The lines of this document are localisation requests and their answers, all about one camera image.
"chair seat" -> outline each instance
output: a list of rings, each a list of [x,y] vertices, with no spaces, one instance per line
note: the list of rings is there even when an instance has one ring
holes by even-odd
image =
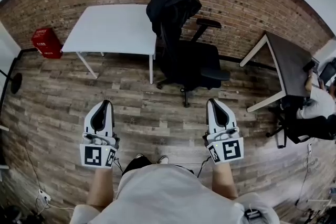
[[[219,88],[221,81],[201,75],[202,68],[220,70],[219,54],[215,46],[180,40],[174,48],[178,65],[165,54],[161,61],[161,70],[175,83],[185,85],[188,90],[196,87]]]

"black office chair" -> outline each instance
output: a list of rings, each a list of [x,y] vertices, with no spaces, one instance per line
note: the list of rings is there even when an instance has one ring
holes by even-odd
[[[179,40],[181,30],[171,24],[161,24],[161,35],[164,41],[164,51],[159,66],[166,79],[156,87],[162,89],[166,84],[183,85],[184,106],[190,106],[188,93],[197,87],[219,88],[222,80],[229,80],[230,73],[221,71],[218,50],[214,45],[196,42],[202,33],[210,26],[221,28],[214,20],[197,19],[200,28],[191,41]]]
[[[280,128],[273,133],[267,133],[267,137],[272,137],[281,130],[284,132],[284,144],[278,145],[278,148],[284,148],[287,145],[287,138],[295,144],[305,142],[312,137],[323,140],[336,140],[336,115],[330,115],[327,119],[319,116],[313,119],[287,119],[282,117],[283,111],[279,108],[269,108],[279,120]]]

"person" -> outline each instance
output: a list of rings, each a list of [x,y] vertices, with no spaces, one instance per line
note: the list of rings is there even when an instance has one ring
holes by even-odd
[[[299,108],[297,110],[297,119],[312,119],[318,116],[324,116],[327,119],[335,113],[336,81],[330,85],[329,92],[327,92],[322,80],[319,80],[320,88],[315,87],[312,84],[312,80],[312,70],[310,70],[305,87],[310,93],[311,102],[308,105],[304,105],[302,109]]]
[[[212,190],[167,156],[152,164],[139,154],[122,174],[113,201],[112,169],[97,168],[86,205],[77,205],[70,224],[248,223],[246,210],[279,224],[275,211],[256,193],[238,198],[229,163],[213,168]]]

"wooden floor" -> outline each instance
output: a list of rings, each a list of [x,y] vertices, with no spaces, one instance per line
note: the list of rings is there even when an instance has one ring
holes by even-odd
[[[253,105],[279,90],[275,72],[267,69],[222,61],[232,78],[220,89],[197,89],[190,98],[191,107],[183,107],[180,88],[165,86],[158,90],[149,84],[147,58],[107,54],[89,54],[86,59],[99,75],[97,80],[75,54],[61,60],[47,60],[36,52],[24,53],[13,74],[23,74],[23,84],[16,95],[7,91],[1,121],[10,128],[2,133],[2,147],[10,170],[4,175],[0,202],[16,204],[24,210],[35,208],[39,188],[27,151],[41,188],[51,195],[51,204],[74,207],[84,202],[92,180],[92,170],[80,166],[79,143],[83,121],[90,109],[109,99],[116,115],[115,131],[121,139],[117,156],[123,168],[137,153],[152,160],[168,155],[171,163],[198,172],[208,157],[202,135],[206,130],[205,103],[219,98],[236,114],[245,140],[245,158],[232,162],[239,193],[260,193],[275,207],[284,221],[302,214],[294,206],[306,169],[303,159],[307,144],[278,150],[274,138],[265,133],[276,127],[267,108],[247,113]],[[154,64],[154,82],[164,77]],[[335,174],[335,145],[313,141],[313,154],[318,161],[311,166],[299,209],[310,207],[307,198],[327,195],[326,188]],[[121,172],[115,166],[114,187]],[[210,186],[211,165],[200,176]],[[46,209],[47,223],[68,223],[70,210]]]

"black jacket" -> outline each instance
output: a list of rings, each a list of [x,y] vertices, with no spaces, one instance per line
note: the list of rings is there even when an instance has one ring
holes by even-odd
[[[190,17],[194,16],[202,5],[199,0],[151,0],[146,13],[152,22],[152,29],[157,36],[161,36],[161,23],[174,26],[181,35],[181,28]]]

